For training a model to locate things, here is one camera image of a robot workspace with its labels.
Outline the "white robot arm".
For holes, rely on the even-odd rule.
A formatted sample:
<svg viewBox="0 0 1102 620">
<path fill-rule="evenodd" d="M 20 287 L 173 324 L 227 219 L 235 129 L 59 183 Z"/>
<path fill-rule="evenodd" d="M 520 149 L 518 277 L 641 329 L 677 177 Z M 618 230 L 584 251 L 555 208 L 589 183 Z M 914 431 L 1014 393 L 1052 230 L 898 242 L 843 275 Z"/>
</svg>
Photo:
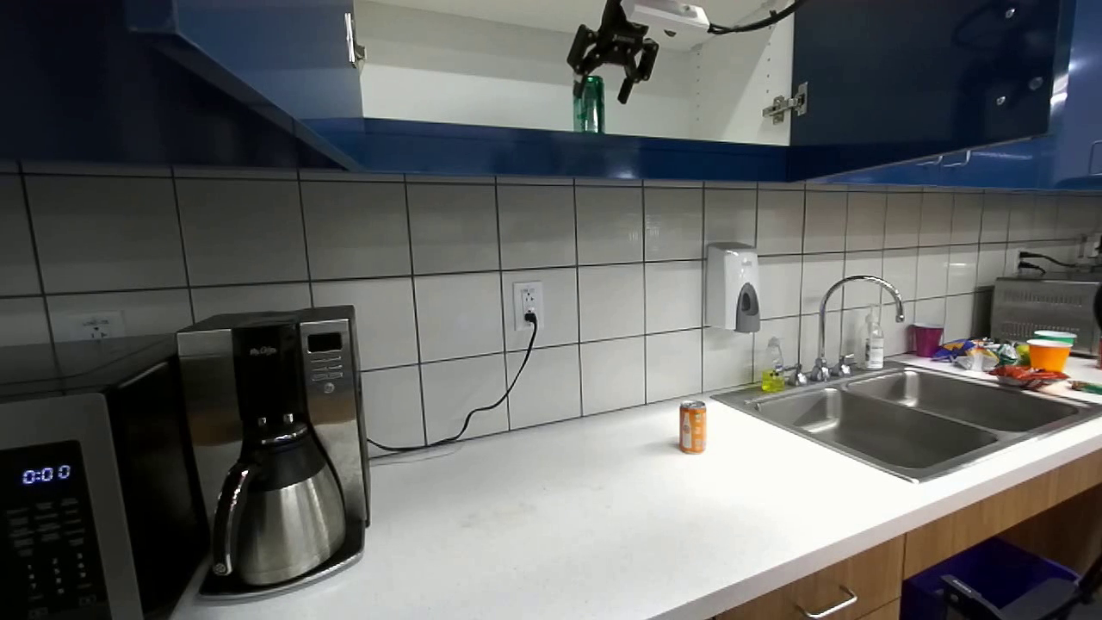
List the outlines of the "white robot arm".
<svg viewBox="0 0 1102 620">
<path fill-rule="evenodd" d="M 655 71 L 660 51 L 659 36 L 750 33 L 791 17 L 804 4 L 806 0 L 784 0 L 753 20 L 719 22 L 695 0 L 605 0 L 596 26 L 577 26 L 565 60 L 577 86 L 586 86 L 586 79 L 603 66 L 621 66 L 624 79 L 618 101 L 626 104 L 635 86 L 647 83 Z"/>
</svg>

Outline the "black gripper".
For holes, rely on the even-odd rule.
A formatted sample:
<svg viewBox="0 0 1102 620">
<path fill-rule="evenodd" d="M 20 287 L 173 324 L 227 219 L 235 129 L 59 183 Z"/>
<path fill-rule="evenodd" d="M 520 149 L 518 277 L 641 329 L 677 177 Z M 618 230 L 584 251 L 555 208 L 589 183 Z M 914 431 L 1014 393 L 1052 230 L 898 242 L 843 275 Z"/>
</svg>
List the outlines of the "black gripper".
<svg viewBox="0 0 1102 620">
<path fill-rule="evenodd" d="M 570 67 L 586 79 L 594 67 L 613 60 L 624 66 L 618 101 L 626 104 L 639 83 L 655 71 L 659 45 L 644 22 L 635 22 L 621 0 L 605 0 L 596 26 L 579 26 L 570 45 Z"/>
</svg>

